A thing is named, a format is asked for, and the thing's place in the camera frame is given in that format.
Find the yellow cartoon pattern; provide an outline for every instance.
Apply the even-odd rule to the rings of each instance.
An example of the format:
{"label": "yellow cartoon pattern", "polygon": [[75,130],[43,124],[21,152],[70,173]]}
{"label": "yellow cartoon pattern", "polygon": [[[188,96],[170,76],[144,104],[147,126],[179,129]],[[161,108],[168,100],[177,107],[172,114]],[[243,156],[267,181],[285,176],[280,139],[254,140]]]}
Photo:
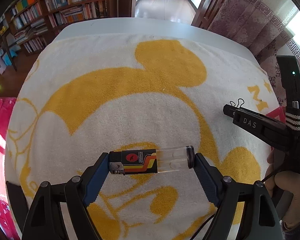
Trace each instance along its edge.
{"label": "yellow cartoon pattern", "polygon": [[[19,176],[26,196],[33,198],[38,188],[35,181],[29,181],[28,179],[31,173],[29,158],[37,123],[42,114],[52,112],[58,115],[65,122],[69,134],[73,135],[82,123],[106,102],[126,95],[148,92],[173,96],[191,108],[200,127],[198,152],[202,152],[205,157],[212,160],[222,174],[227,174],[242,183],[253,183],[255,180],[260,179],[260,166],[253,154],[245,147],[232,149],[226,158],[220,161],[215,139],[204,116],[196,104],[180,89],[180,87],[199,86],[207,78],[204,64],[193,52],[183,47],[176,40],[144,41],[136,46],[135,58],[143,66],[143,69],[122,66],[99,69],[79,76],[61,86],[40,111],[36,109],[29,99],[18,99],[18,102],[23,101],[29,104],[35,113],[33,122],[24,132],[8,131],[8,138],[14,143],[16,149],[15,154],[9,153],[12,155],[12,159],[14,158],[15,169],[18,156],[26,155],[26,161]],[[39,68],[39,60],[35,64],[35,70],[31,75]],[[260,111],[267,107],[267,103],[258,98],[260,91],[258,86],[248,87],[248,90],[250,93],[254,93],[253,99],[259,102],[257,107]],[[23,149],[19,149],[18,141],[26,134],[30,134],[29,143]],[[135,147],[157,148],[152,142],[141,142],[135,145],[123,146],[121,149]],[[112,218],[96,203],[92,203],[88,207],[89,214],[97,230],[105,240],[117,240],[120,236],[126,237],[130,228],[141,225],[140,223],[127,224],[118,215],[120,210],[128,205],[132,205],[136,200],[155,195],[149,208],[153,214],[158,216],[153,223],[160,223],[173,210],[178,199],[178,192],[174,187],[162,186],[136,195],[124,202],[120,207],[114,208],[109,202],[110,199],[120,198],[151,179],[151,175],[147,174],[132,175],[130,177],[135,180],[135,183],[130,188],[113,195],[105,195],[102,192],[99,194]],[[240,222],[242,210],[243,205],[239,203],[233,224]],[[212,212],[214,212],[214,208],[211,207],[208,214],[198,217],[186,231],[177,235],[174,240],[183,240],[190,237],[206,216]]]}

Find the blue gripper pad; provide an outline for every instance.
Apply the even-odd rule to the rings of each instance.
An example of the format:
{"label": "blue gripper pad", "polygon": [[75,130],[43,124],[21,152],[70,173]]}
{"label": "blue gripper pad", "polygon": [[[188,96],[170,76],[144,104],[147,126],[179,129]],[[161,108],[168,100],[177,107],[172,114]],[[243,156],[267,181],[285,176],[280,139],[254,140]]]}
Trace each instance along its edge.
{"label": "blue gripper pad", "polygon": [[90,203],[94,202],[101,190],[103,183],[106,180],[106,177],[109,173],[109,154],[103,158],[95,172],[92,174],[91,179],[88,181],[85,187],[85,195],[83,199],[83,204],[85,207],[88,207]]}
{"label": "blue gripper pad", "polygon": [[[213,203],[216,207],[219,207],[221,203],[221,199],[219,198],[220,186],[218,187],[216,182],[213,180],[212,178],[213,174],[210,174],[210,172],[207,170],[208,168],[215,168],[215,167],[211,167],[206,161],[206,159],[202,156],[202,154],[197,153],[194,157],[194,172],[200,181],[200,184],[203,188],[204,193],[207,196],[208,201]],[[221,179],[222,175],[217,170],[217,177],[219,176]]]}

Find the red circle logo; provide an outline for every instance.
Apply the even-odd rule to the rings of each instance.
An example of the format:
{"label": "red circle logo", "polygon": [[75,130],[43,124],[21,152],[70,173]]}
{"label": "red circle logo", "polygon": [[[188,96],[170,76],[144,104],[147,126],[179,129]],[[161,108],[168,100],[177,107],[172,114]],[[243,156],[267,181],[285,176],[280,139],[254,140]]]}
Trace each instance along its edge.
{"label": "red circle logo", "polygon": [[128,161],[128,162],[135,162],[135,161],[137,161],[138,160],[138,155],[136,155],[135,153],[129,153],[127,156],[126,156],[126,160]]}

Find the desk leg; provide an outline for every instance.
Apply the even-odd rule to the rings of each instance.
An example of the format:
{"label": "desk leg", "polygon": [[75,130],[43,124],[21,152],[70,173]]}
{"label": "desk leg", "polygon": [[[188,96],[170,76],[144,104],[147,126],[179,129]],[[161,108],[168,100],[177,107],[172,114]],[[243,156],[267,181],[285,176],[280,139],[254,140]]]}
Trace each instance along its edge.
{"label": "desk leg", "polygon": [[13,66],[14,70],[17,71],[17,67],[16,67],[15,63],[13,62],[13,59],[12,59],[11,54],[10,54],[10,50],[9,50],[9,46],[8,46],[8,43],[7,43],[6,35],[2,36],[2,41],[3,41],[4,49],[6,50],[6,52],[8,54],[8,57],[9,57],[11,63],[12,63],[12,66]]}

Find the finger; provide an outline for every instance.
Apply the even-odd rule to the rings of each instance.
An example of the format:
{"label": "finger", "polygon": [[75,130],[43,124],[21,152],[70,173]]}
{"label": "finger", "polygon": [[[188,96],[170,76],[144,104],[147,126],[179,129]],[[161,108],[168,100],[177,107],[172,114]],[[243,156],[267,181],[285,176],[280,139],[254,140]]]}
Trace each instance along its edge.
{"label": "finger", "polygon": [[293,193],[293,195],[300,195],[300,174],[293,171],[282,171],[274,177],[276,185]]}
{"label": "finger", "polygon": [[268,156],[268,158],[267,158],[267,162],[268,162],[269,164],[274,163],[273,150],[270,152],[270,154],[269,154],[269,156]]}
{"label": "finger", "polygon": [[[273,164],[269,165],[267,171],[266,171],[266,176],[268,176],[271,172],[273,171]],[[274,176],[270,177],[269,179],[267,179],[265,181],[265,186],[266,186],[266,189],[268,190],[269,192],[269,195],[272,196],[272,190],[275,186],[275,183],[274,183]]]}

